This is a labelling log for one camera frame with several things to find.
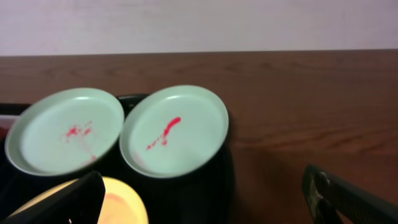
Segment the mint green plate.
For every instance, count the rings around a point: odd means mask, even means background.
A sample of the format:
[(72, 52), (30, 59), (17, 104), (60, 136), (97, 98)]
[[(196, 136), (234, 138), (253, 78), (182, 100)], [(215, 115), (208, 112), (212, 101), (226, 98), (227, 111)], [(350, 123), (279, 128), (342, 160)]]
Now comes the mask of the mint green plate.
[(218, 95), (200, 86), (172, 86), (133, 107), (119, 148), (127, 165), (144, 176), (180, 177), (210, 161), (228, 129), (228, 110)]
[(112, 94), (96, 88), (60, 91), (22, 112), (6, 136), (5, 154), (26, 174), (71, 174), (104, 157), (123, 123), (124, 109)]

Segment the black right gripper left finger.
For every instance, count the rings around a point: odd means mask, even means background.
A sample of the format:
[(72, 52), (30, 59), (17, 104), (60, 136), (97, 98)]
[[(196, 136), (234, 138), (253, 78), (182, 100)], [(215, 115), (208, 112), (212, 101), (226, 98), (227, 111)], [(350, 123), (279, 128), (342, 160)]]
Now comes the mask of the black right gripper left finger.
[(1, 223), (97, 223), (105, 192), (101, 174), (90, 172)]

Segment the yellow plate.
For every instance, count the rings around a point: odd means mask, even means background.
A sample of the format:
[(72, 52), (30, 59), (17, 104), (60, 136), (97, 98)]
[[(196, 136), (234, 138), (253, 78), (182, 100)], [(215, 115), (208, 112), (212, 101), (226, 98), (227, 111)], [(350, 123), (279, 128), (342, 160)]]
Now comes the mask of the yellow plate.
[[(110, 178), (102, 177), (106, 188), (103, 205), (97, 223), (93, 224), (110, 224), (110, 223), (148, 223), (146, 208), (140, 196), (124, 182)], [(16, 211), (12, 212), (9, 216), (19, 212), (39, 200), (47, 197), (56, 191), (66, 187), (70, 183), (76, 181), (70, 180), (59, 184), (47, 191), (32, 198), (27, 203), (23, 204)]]

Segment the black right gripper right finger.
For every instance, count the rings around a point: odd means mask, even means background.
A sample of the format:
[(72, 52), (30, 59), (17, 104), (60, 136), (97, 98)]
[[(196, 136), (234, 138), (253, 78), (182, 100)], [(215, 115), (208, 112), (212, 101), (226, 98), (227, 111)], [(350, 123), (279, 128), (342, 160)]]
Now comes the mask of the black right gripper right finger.
[(302, 192), (314, 224), (352, 223), (397, 224), (397, 206), (349, 182), (308, 165), (302, 177)]

